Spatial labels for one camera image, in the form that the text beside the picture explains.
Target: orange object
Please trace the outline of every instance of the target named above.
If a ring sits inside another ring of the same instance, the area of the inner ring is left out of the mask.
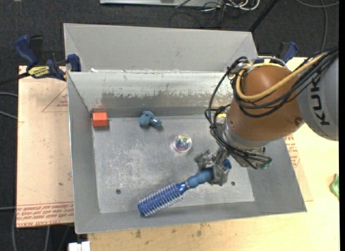
[[[92,113],[92,125],[94,127],[106,127],[106,126],[108,126],[108,114],[106,112],[93,112]]]

